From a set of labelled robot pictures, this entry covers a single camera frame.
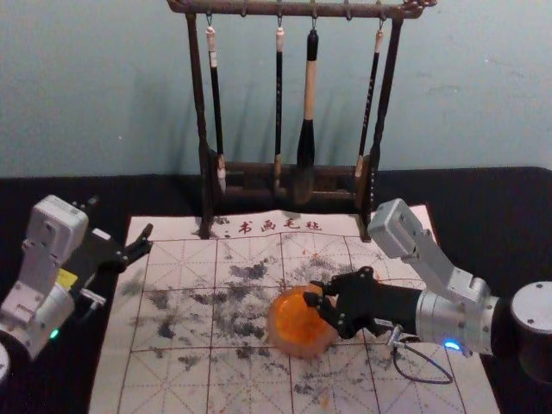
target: robotic arm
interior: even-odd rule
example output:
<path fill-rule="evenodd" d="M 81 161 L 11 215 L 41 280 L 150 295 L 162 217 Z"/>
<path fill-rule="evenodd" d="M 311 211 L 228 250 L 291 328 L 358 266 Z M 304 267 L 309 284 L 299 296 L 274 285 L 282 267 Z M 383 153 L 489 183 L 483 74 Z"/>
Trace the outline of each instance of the robotic arm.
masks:
<path fill-rule="evenodd" d="M 368 233 L 387 256 L 411 265 L 427 288 L 382 285 L 371 267 L 337 275 L 328 284 L 312 282 L 323 295 L 306 292 L 305 302 L 341 337 L 363 328 L 375 335 L 391 330 L 392 348 L 404 346 L 399 336 L 406 333 L 466 357 L 516 355 L 529 376 L 552 383 L 552 282 L 527 285 L 513 299 L 492 296 L 483 279 L 450 262 L 401 199 L 379 206 Z M 326 296 L 335 295 L 333 307 Z"/>
<path fill-rule="evenodd" d="M 105 298 L 88 289 L 98 271 L 121 273 L 151 250 L 151 224 L 125 248 L 89 228 L 87 212 L 96 201 L 77 206 L 48 196 L 34 206 L 21 271 L 0 306 L 0 384 L 37 357 L 78 300 L 91 301 L 84 318 L 104 305 Z"/>

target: blue led light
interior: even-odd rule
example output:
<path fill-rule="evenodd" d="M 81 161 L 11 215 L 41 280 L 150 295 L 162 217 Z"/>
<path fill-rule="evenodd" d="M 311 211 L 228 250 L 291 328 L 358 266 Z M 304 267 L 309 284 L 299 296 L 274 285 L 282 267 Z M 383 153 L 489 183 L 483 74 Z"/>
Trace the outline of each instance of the blue led light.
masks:
<path fill-rule="evenodd" d="M 452 349 L 455 349 L 457 351 L 460 351 L 460 345 L 458 345 L 456 342 L 454 341 L 446 341 L 444 343 L 444 346 L 445 348 L 452 348 Z"/>

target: black brush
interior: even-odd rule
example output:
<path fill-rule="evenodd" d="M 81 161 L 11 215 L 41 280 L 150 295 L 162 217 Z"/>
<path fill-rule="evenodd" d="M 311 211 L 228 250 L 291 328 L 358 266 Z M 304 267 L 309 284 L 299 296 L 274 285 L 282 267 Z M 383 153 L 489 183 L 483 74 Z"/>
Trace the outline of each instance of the black brush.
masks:
<path fill-rule="evenodd" d="M 282 172 L 282 61 L 284 52 L 284 29 L 276 31 L 276 142 L 274 146 L 274 190 L 279 189 L 279 178 Z"/>
<path fill-rule="evenodd" d="M 223 194 L 226 192 L 226 163 L 224 161 L 223 123 L 221 121 L 221 98 L 218 91 L 218 63 L 216 61 L 215 29 L 209 25 L 205 31 L 209 47 L 210 81 L 213 90 L 216 131 L 216 175 Z"/>
<path fill-rule="evenodd" d="M 317 90 L 318 33 L 312 29 L 307 37 L 307 67 L 304 76 L 304 116 L 297 148 L 297 170 L 293 181 L 293 199 L 305 204 L 314 187 L 314 103 Z"/>
<path fill-rule="evenodd" d="M 366 144 L 366 135 L 368 132 L 368 124 L 370 122 L 370 109 L 372 108 L 373 88 L 378 73 L 378 62 L 380 61 L 380 46 L 383 39 L 383 31 L 379 28 L 376 33 L 376 46 L 373 50 L 372 71 L 370 72 L 370 82 L 368 83 L 368 94 L 366 98 L 366 108 L 364 109 L 364 122 L 362 123 L 361 146 L 359 147 L 359 158 L 356 161 L 354 170 L 354 179 L 358 180 L 361 177 L 362 159 L 364 158 L 364 146 Z"/>

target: yellow label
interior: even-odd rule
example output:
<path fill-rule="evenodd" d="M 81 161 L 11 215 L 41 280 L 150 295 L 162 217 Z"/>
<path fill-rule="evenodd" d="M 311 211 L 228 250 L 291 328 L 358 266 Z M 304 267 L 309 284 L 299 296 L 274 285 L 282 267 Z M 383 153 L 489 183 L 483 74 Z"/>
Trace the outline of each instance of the yellow label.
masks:
<path fill-rule="evenodd" d="M 78 277 L 76 274 L 68 272 L 66 269 L 60 269 L 57 282 L 62 285 L 64 289 L 69 290 L 71 289 L 71 286 L 75 284 L 77 279 Z"/>

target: black table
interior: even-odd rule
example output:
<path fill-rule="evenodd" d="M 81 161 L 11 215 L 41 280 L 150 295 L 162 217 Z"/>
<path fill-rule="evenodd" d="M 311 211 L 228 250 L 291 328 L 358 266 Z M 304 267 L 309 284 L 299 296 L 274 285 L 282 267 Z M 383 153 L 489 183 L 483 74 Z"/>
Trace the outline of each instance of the black table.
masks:
<path fill-rule="evenodd" d="M 47 194 L 101 203 L 94 225 L 124 240 L 133 215 L 199 215 L 195 177 L 118 177 L 0 180 L 0 298 L 17 275 L 21 241 L 31 207 Z M 552 279 L 552 172 L 540 168 L 488 168 L 383 172 L 376 202 L 403 198 L 427 204 L 445 254 L 485 279 L 497 296 L 511 296 L 537 280 Z M 229 200 L 221 214 L 273 208 L 258 198 Z M 352 205 L 308 204 L 303 212 L 354 212 Z M 112 298 L 116 278 L 100 274 L 94 289 Z M 37 361 L 4 387 L 0 412 L 86 412 L 109 316 L 109 306 L 84 328 L 65 326 Z M 502 412 L 552 412 L 552 387 L 528 379 L 516 361 L 483 358 Z"/>

